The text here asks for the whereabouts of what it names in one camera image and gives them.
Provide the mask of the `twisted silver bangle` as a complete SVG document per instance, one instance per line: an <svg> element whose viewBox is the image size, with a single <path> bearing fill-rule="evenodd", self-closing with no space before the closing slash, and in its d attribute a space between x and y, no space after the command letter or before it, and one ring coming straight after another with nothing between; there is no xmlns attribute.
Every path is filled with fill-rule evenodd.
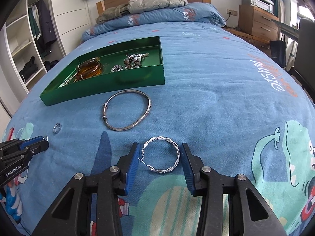
<svg viewBox="0 0 315 236"><path fill-rule="evenodd" d="M179 144L173 137L154 136L141 145L139 169L153 175L174 174L180 159Z"/></svg>

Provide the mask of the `plain silver bangle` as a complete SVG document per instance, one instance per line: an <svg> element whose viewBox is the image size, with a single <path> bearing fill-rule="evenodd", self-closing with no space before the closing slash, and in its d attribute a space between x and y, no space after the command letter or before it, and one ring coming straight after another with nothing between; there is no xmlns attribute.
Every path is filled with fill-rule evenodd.
<svg viewBox="0 0 315 236"><path fill-rule="evenodd" d="M104 125L113 131L123 132L139 125L151 112L152 100L137 89L119 91L103 104Z"/></svg>

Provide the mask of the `blue cartoon bedsheet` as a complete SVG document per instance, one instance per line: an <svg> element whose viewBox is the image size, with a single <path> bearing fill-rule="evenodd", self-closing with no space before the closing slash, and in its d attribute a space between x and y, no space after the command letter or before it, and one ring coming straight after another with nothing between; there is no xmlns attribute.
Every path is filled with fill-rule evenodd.
<svg viewBox="0 0 315 236"><path fill-rule="evenodd" d="M165 84L144 87L149 115L125 132L108 129L101 93L46 106L42 91L75 58L109 44L159 36ZM154 136L187 143L205 165L245 174L288 235L314 217L314 103L257 48L209 23L155 23L94 37L64 57L29 92L2 139L49 138L49 149L18 178L22 235L30 235L75 173L97 174L134 142Z"/></svg>

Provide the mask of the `dark brown agate bangle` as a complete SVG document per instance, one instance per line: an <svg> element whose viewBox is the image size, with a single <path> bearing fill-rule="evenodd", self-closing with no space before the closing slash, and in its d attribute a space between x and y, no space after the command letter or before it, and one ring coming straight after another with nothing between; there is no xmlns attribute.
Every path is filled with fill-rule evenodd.
<svg viewBox="0 0 315 236"><path fill-rule="evenodd" d="M83 68L88 68L88 67L95 67L99 64L100 58L99 57L95 57L95 58L91 58L89 60L84 61L83 63L80 63L77 66L78 70L81 70Z"/></svg>

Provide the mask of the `green metal tray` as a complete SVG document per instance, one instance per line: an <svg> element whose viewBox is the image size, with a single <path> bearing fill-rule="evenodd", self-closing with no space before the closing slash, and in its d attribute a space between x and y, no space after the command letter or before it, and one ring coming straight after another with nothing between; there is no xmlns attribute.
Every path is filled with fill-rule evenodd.
<svg viewBox="0 0 315 236"><path fill-rule="evenodd" d="M103 72L75 81L77 66L99 57ZM165 84L161 40L140 38L102 47L75 58L44 89L40 99L47 106L89 95Z"/></svg>

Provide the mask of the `hanging dark jacket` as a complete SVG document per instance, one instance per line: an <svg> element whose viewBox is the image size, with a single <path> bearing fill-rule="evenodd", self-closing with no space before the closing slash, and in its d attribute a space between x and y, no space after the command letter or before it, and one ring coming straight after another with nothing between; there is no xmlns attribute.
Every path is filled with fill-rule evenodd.
<svg viewBox="0 0 315 236"><path fill-rule="evenodd" d="M37 1L36 7L38 9L39 22L44 45L48 49L57 40L55 30L52 25L51 15L49 10L47 9L44 0Z"/></svg>

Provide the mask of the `white wardrobe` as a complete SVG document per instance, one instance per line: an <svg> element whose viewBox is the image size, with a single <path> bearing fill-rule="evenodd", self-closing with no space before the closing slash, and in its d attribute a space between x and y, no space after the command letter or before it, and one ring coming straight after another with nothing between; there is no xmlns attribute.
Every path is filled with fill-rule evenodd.
<svg viewBox="0 0 315 236"><path fill-rule="evenodd" d="M45 39L38 2L43 2L52 20L53 36ZM48 72L46 61L60 61L81 42L91 21L86 0L20 0L1 31L3 73L22 100Z"/></svg>

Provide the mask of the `dark tote bag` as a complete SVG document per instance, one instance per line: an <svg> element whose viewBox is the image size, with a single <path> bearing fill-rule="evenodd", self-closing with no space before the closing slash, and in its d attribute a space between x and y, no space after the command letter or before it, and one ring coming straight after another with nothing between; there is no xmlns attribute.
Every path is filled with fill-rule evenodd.
<svg viewBox="0 0 315 236"><path fill-rule="evenodd" d="M286 42L270 41L271 59L281 68L286 67Z"/></svg>

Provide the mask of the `dark office chair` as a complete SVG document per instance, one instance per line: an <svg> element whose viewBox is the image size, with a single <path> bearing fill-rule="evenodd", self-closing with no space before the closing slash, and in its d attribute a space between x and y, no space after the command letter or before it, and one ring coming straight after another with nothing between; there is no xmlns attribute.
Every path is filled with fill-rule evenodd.
<svg viewBox="0 0 315 236"><path fill-rule="evenodd" d="M289 71L289 74L302 84L302 88L307 91L313 101L315 77L314 35L314 22L302 18L299 21L299 38L295 62Z"/></svg>

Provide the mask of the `folded blue quilt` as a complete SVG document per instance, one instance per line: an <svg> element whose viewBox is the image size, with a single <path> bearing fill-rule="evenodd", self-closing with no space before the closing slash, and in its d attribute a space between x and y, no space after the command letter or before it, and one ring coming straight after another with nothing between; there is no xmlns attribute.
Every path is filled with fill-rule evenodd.
<svg viewBox="0 0 315 236"><path fill-rule="evenodd" d="M165 22L203 22L211 23L218 27L226 25L225 19L212 4L194 2L183 7L163 8L138 14L127 14L121 18L116 18L99 25L96 24L83 32L81 42L83 43L95 36L118 29Z"/></svg>

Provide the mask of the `olive fleece garment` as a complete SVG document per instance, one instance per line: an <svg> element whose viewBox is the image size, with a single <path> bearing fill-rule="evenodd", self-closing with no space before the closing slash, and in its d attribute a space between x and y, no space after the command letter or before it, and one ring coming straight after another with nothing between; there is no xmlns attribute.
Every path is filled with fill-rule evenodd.
<svg viewBox="0 0 315 236"><path fill-rule="evenodd" d="M116 7L111 7L111 8L106 9L96 19L96 23L98 25L101 25L102 23L105 23L113 19L121 18L122 16L125 16L127 14L129 14L128 4L121 4Z"/></svg>

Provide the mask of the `grey desk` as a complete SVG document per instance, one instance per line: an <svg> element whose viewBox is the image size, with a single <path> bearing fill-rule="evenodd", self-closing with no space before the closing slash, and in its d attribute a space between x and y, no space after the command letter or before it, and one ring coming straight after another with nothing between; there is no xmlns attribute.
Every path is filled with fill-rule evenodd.
<svg viewBox="0 0 315 236"><path fill-rule="evenodd" d="M290 27L289 25L284 24L284 23L279 22L279 21L274 20L274 19L272 19L272 22L274 22L278 26L278 28L282 34L288 36L289 38L291 38L295 42L298 42L299 30L297 28Z"/></svg>

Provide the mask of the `grey puffer jacket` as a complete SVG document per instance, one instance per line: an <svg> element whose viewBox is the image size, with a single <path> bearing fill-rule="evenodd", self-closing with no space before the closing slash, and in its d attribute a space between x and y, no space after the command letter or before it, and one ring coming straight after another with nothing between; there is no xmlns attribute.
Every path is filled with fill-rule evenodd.
<svg viewBox="0 0 315 236"><path fill-rule="evenodd" d="M138 14L164 8L182 7L187 0L129 0L127 9L130 14Z"/></svg>

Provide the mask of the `white printer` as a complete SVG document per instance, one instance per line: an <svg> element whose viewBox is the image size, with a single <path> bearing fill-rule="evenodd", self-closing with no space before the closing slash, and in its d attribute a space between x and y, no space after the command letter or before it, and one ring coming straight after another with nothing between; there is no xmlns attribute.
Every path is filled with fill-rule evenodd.
<svg viewBox="0 0 315 236"><path fill-rule="evenodd" d="M271 0L242 0L242 5L256 6L269 13L273 13L274 3Z"/></svg>

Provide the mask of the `wall power socket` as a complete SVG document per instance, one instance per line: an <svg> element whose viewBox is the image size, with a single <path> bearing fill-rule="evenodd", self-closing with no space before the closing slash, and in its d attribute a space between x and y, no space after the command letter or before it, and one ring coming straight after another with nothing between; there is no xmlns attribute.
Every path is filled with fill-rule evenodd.
<svg viewBox="0 0 315 236"><path fill-rule="evenodd" d="M238 16L238 11L227 9L227 14L237 17Z"/></svg>

